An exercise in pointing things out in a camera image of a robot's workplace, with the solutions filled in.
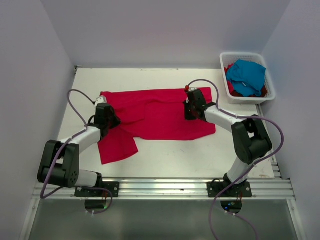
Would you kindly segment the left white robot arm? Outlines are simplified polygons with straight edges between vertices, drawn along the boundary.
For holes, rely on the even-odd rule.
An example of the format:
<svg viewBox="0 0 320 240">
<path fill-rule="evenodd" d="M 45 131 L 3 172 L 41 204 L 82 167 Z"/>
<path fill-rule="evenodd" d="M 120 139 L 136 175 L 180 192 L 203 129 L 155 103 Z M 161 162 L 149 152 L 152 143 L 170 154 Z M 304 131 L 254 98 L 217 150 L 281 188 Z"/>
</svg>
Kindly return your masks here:
<svg viewBox="0 0 320 240">
<path fill-rule="evenodd" d="M 92 196 L 103 193 L 100 173 L 80 169 L 80 154 L 101 142 L 111 129 L 120 125 L 114 108 L 108 103 L 95 107 L 93 123 L 64 140 L 49 140 L 44 147 L 37 180 L 62 188 L 86 187 Z"/>
</svg>

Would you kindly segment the crimson red t shirt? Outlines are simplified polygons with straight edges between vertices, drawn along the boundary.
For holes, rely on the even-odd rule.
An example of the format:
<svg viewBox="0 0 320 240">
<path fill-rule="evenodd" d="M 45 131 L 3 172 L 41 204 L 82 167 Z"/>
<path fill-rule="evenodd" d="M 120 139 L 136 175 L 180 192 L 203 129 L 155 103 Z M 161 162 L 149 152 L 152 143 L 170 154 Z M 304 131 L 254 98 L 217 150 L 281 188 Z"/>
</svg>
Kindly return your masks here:
<svg viewBox="0 0 320 240">
<path fill-rule="evenodd" d="M 98 143 L 103 165 L 127 159 L 138 153 L 135 138 L 155 141 L 192 141 L 216 133 L 216 126 L 200 119 L 186 120 L 187 95 L 182 88 L 139 91 L 102 91 L 120 118 Z"/>
</svg>

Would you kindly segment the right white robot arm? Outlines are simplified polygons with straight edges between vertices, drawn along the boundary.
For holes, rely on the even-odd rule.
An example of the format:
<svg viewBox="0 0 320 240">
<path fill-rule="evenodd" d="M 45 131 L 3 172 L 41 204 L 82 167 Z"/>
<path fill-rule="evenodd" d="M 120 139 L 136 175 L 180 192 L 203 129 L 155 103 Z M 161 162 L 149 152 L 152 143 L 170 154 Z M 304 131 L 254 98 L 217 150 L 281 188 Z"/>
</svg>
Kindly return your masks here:
<svg viewBox="0 0 320 240">
<path fill-rule="evenodd" d="M 235 196 L 248 179 L 250 168 L 262 159 L 273 147 L 262 120 L 253 115 L 250 118 L 236 116 L 218 108 L 214 102 L 207 103 L 198 88 L 185 88 L 187 99 L 183 102 L 184 118 L 188 121 L 202 120 L 215 124 L 232 134 L 236 159 L 223 181 L 213 180 L 210 189 Z"/>
</svg>

